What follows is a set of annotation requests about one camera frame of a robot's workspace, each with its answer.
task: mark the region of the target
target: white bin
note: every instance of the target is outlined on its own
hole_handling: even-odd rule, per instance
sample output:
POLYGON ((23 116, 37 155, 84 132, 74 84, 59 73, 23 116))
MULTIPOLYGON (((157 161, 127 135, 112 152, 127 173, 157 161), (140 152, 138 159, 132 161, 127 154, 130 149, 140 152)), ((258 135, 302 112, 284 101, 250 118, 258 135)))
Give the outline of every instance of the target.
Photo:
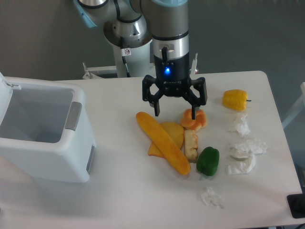
POLYGON ((75 84, 0 73, 0 155, 32 177, 86 182, 96 142, 85 100, 75 84))

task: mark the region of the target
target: grey wall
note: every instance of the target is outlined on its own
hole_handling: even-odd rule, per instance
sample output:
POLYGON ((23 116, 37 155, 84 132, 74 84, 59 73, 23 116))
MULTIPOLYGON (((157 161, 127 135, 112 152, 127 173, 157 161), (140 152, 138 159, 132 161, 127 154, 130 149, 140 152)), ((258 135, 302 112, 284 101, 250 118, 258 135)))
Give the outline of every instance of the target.
MULTIPOLYGON (((200 73, 264 71, 282 117, 305 82, 305 2, 189 0, 189 11, 190 55, 198 52, 200 73)), ((0 0, 4 75, 80 79, 83 61, 114 65, 102 29, 87 29, 71 0, 0 0)), ((285 133, 295 163, 305 167, 305 111, 285 133)))

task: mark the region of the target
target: yellow bell pepper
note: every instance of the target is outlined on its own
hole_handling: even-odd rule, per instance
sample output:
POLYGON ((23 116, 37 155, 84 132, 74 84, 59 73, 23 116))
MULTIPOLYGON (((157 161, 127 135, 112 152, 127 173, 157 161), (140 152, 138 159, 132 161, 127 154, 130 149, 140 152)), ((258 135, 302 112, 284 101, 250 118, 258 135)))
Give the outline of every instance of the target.
POLYGON ((247 92, 239 89, 224 92, 223 105, 236 111, 243 111, 247 107, 247 92))

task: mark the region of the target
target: white paper tissue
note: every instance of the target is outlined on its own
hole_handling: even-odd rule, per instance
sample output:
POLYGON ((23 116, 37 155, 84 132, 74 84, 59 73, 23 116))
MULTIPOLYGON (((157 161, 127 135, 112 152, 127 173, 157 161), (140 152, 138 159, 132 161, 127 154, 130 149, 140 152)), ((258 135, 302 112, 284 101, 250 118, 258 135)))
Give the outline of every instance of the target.
POLYGON ((250 154, 249 158, 244 161, 235 161, 226 168, 229 175, 249 173, 255 166, 255 154, 250 154))
POLYGON ((238 113, 235 120, 231 123, 228 131, 237 132, 240 137, 244 137, 250 133, 250 129, 247 122, 247 114, 238 113))
POLYGON ((243 143, 228 145, 230 149, 230 156, 236 159, 247 159, 250 154, 265 154, 267 151, 266 142, 262 142, 261 139, 248 139, 243 143))
POLYGON ((200 191, 200 197, 202 201, 205 203, 205 205, 209 206, 210 203, 213 203, 214 205, 219 205, 221 208, 224 207, 224 204, 220 198, 219 195, 217 195, 211 187, 204 187, 200 191))

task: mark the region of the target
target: toy food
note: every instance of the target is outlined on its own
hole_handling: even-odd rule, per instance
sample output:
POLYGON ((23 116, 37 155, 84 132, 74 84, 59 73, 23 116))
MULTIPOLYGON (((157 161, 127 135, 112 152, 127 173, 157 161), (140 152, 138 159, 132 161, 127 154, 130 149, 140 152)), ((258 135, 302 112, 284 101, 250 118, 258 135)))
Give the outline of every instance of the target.
POLYGON ((184 152, 189 162, 196 162, 198 157, 198 136, 194 130, 184 132, 184 152))
POLYGON ((171 166, 182 175, 189 174, 190 163, 157 120, 145 112, 137 113, 136 119, 141 129, 156 144, 171 166))
MULTIPOLYGON (((179 124, 172 122, 161 123, 161 126, 168 133, 171 139, 175 142, 178 148, 181 149, 184 140, 184 128, 179 124)), ((162 152, 154 142, 152 142, 151 146, 149 147, 148 155, 164 158, 164 155, 162 154, 162 152)))
POLYGON ((218 168, 219 151, 213 147, 205 148, 199 155, 196 168, 206 176, 213 176, 218 168))
POLYGON ((198 131, 201 128, 204 128, 207 125, 206 114, 203 110, 196 112, 196 119, 192 119, 192 110, 187 109, 183 113, 183 116, 180 120, 180 124, 187 130, 198 131))
POLYGON ((223 105, 236 111, 243 111, 247 107, 248 94, 239 89, 229 90, 224 92, 223 105))

